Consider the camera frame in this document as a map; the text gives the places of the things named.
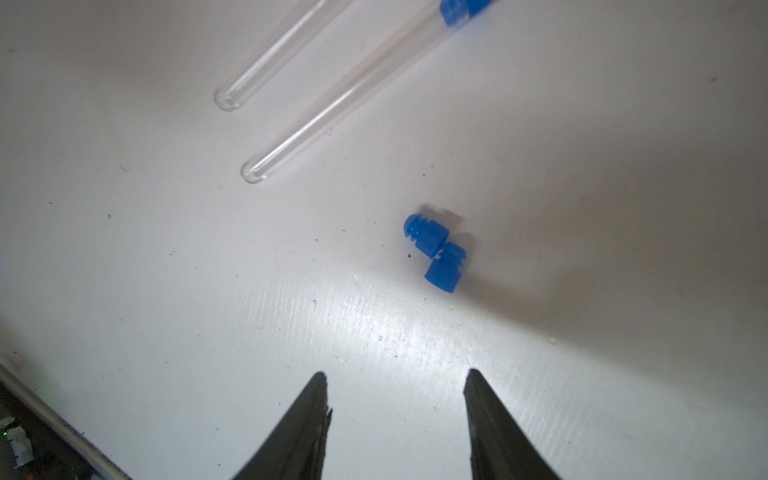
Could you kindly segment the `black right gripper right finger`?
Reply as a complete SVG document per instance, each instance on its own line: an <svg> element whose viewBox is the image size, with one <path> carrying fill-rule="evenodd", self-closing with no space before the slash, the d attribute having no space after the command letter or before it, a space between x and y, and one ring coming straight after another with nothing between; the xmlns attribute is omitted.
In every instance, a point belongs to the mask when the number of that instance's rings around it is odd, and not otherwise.
<svg viewBox="0 0 768 480"><path fill-rule="evenodd" d="M536 450L479 370L469 370L463 394L473 479L560 478Z"/></svg>

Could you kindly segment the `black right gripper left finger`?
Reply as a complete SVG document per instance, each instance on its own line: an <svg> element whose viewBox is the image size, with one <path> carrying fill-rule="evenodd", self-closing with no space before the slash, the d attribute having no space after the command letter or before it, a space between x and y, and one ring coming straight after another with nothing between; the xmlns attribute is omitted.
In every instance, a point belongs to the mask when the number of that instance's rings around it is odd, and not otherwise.
<svg viewBox="0 0 768 480"><path fill-rule="evenodd" d="M318 371L235 480L320 480L333 410L328 380Z"/></svg>

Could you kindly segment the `clear test tube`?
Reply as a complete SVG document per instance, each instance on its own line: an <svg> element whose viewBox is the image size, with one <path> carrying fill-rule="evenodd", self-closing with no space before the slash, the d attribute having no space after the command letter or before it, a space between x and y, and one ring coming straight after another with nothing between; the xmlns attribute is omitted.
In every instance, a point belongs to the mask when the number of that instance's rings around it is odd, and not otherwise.
<svg viewBox="0 0 768 480"><path fill-rule="evenodd" d="M349 0L300 1L215 90L216 106L224 112L241 108L350 4Z"/></svg>
<svg viewBox="0 0 768 480"><path fill-rule="evenodd" d="M445 24L439 4L440 1L419 12L345 74L264 152L247 160L241 167L242 178L249 184L267 180L306 144L327 132L407 64L452 33L459 25L451 28Z"/></svg>

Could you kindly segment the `blue stopper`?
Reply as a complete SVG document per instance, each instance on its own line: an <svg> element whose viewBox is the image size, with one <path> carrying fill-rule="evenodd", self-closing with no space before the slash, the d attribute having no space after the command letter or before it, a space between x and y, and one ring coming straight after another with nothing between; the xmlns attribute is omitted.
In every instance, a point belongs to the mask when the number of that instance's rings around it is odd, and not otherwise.
<svg viewBox="0 0 768 480"><path fill-rule="evenodd" d="M410 215L403 226L405 237L428 258L433 259L444 247L450 230L421 214Z"/></svg>
<svg viewBox="0 0 768 480"><path fill-rule="evenodd" d="M466 259L467 254L462 247L446 243L430 264L425 279L440 290L453 293L462 276Z"/></svg>
<svg viewBox="0 0 768 480"><path fill-rule="evenodd" d="M448 27L456 27L493 3L493 0L441 0L439 11Z"/></svg>

